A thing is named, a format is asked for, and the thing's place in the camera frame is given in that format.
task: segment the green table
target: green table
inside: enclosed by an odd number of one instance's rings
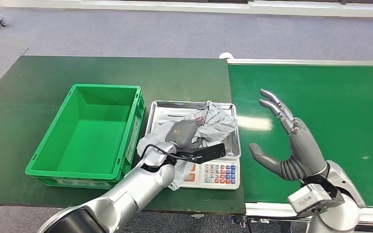
[[[366,205],[373,207],[373,63],[231,59],[228,71],[237,107],[246,202],[286,203],[287,196],[299,189],[298,182],[281,180],[249,153],[248,144],[256,142],[281,160],[290,155],[279,120],[258,104],[264,88],[307,124],[325,159],[337,162]],[[276,206],[254,205],[258,211],[252,214],[271,214],[269,207]],[[281,214],[286,216],[287,210],[288,204]],[[373,214],[373,209],[365,213]]]
[[[144,119],[154,100],[231,102],[224,60],[21,56],[0,80],[0,205],[66,207],[105,192],[47,187],[24,174],[74,83],[140,85]],[[146,210],[244,214],[243,189],[165,189]]]
[[[247,147],[256,142],[277,158],[289,155],[287,136],[278,120],[258,104],[260,88],[276,93],[306,122],[325,158],[340,164],[366,204],[373,206],[373,64],[36,56],[20,57],[0,81],[1,205],[65,207],[104,192],[46,187],[23,173],[74,83],[140,85],[148,107],[153,100],[211,99],[236,105],[241,187],[235,191],[164,190],[147,210],[251,215],[256,209],[261,215],[272,206],[253,208],[253,202],[288,208],[286,197],[298,183],[282,181],[258,165]]]

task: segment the silver robotic arm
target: silver robotic arm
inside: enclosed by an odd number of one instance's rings
[[[281,122],[288,134],[291,156],[279,161],[249,145],[252,157],[284,180],[301,182],[302,188],[287,200],[298,217],[312,216],[307,233],[352,233],[359,220],[364,200],[344,170],[325,161],[308,127],[272,92],[261,89],[267,100],[259,100]]]
[[[56,213],[39,233],[114,233],[140,212],[175,177],[177,160],[204,163],[225,156],[223,143],[198,148],[191,140],[200,123],[174,124],[165,142],[149,144],[141,161],[114,188],[84,204]]]

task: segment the green plastic crate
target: green plastic crate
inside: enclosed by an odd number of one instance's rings
[[[49,186],[112,188],[131,169],[144,111],[139,86],[75,84],[25,173]]]

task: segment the floor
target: floor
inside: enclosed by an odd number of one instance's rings
[[[236,58],[373,60],[373,18],[27,8],[0,8],[0,14],[8,24],[0,26],[0,78],[23,54],[217,58],[229,51]],[[0,233],[36,232],[56,211],[0,207]],[[253,226],[259,233],[285,229]],[[122,232],[248,229],[227,216],[141,213]]]

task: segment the metal tray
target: metal tray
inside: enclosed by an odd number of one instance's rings
[[[215,103],[222,110],[237,118],[235,105],[231,103]],[[185,115],[202,108],[205,102],[184,102],[184,101],[154,101],[151,104],[149,112],[147,129],[145,135],[149,134],[153,129],[164,124],[168,120],[180,121]],[[236,159],[241,156],[241,147],[239,143],[238,125],[235,130],[226,137],[223,141],[225,144],[226,156],[224,158]]]

